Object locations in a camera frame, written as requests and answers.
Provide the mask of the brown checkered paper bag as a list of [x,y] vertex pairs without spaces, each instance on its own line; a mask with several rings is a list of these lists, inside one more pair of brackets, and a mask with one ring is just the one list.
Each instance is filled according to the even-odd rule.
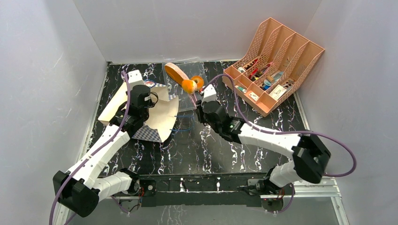
[[[133,139],[162,143],[171,134],[171,129],[176,122],[179,108],[179,98],[177,95],[169,95],[167,85],[155,83],[149,80],[144,81],[145,85],[155,92],[159,100],[155,107],[149,109],[149,119],[144,122],[143,127],[138,130]],[[122,83],[118,91],[113,95],[98,120],[107,126],[111,118],[115,115],[118,107],[127,101],[127,85]]]

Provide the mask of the pink metal tongs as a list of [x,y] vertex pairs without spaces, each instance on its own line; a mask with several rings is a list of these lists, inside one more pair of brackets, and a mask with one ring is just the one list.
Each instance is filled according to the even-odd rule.
[[189,94],[189,97],[190,97],[192,103],[195,105],[195,109],[197,109],[200,106],[201,102],[200,102],[200,99],[197,98],[196,92]]

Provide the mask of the pink sugared bread slice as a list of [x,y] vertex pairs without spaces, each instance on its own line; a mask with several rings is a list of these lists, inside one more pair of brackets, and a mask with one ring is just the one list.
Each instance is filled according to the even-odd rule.
[[170,78],[172,78],[179,85],[181,85],[184,80],[189,80],[189,77],[186,75],[186,73],[174,63],[166,63],[164,68]]

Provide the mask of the round orange fake bun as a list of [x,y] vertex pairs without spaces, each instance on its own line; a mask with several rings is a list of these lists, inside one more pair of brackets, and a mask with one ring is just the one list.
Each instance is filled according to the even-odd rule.
[[188,94],[193,94],[197,91],[198,85],[193,80],[183,80],[181,83],[183,90]]

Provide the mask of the orange fake donut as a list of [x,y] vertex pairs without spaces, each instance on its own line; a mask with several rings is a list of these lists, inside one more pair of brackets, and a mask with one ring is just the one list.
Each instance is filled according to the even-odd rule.
[[193,91],[199,91],[204,86],[204,80],[201,76],[193,76],[191,81]]

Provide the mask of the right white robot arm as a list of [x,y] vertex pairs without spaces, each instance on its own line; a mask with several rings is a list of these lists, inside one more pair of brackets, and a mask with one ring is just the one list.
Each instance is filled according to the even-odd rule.
[[217,101],[196,102],[199,122],[209,125],[228,142],[254,145],[289,158],[289,162],[271,168],[263,181],[249,185],[259,193],[277,194],[299,180],[318,184],[325,173],[331,153],[315,135],[275,135],[272,129],[253,127],[242,118],[226,113]]

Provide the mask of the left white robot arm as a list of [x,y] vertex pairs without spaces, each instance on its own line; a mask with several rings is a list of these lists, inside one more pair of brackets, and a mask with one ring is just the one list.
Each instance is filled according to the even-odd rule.
[[153,105],[148,86],[135,85],[127,91],[127,101],[119,106],[92,149],[67,172],[58,171],[54,175],[57,202],[84,218],[109,196],[119,192],[138,193],[138,176],[126,168],[102,179],[99,174],[114,154],[143,127]]

